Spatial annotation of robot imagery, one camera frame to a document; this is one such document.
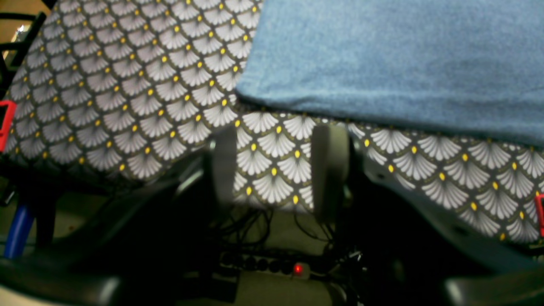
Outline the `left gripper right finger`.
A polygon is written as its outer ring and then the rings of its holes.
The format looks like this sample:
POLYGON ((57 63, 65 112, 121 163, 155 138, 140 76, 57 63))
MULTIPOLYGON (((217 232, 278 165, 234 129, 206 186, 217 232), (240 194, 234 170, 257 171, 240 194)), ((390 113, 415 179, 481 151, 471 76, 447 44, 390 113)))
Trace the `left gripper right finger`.
POLYGON ((402 186, 341 126, 311 137, 315 219, 334 223, 365 306, 542 306, 543 263, 402 186))

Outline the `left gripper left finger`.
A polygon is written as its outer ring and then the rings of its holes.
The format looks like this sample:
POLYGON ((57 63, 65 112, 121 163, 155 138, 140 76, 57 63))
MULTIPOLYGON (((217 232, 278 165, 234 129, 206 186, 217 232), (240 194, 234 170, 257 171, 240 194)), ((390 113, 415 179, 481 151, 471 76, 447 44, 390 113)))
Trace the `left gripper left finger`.
POLYGON ((125 306, 166 296, 232 198, 236 143, 236 128, 223 128, 66 238, 2 259, 2 306, 125 306))

